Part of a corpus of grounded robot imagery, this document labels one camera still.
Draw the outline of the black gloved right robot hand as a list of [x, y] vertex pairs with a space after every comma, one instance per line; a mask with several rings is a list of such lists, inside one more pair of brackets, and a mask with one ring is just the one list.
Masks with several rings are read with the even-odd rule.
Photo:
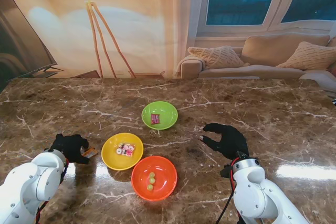
[[225, 158], [234, 160], [238, 157], [237, 152], [249, 156], [245, 137], [233, 126], [210, 123], [204, 126], [203, 131], [214, 132], [221, 135], [221, 140], [219, 142], [205, 135], [200, 136], [200, 140], [213, 151], [221, 153]]

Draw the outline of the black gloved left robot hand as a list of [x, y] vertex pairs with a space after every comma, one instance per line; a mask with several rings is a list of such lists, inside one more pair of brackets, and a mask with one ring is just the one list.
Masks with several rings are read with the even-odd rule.
[[89, 148], [89, 142], [79, 134], [66, 135], [57, 134], [56, 139], [51, 145], [51, 149], [58, 150], [63, 153], [70, 163], [89, 164], [89, 158], [82, 156], [81, 148], [85, 150]]

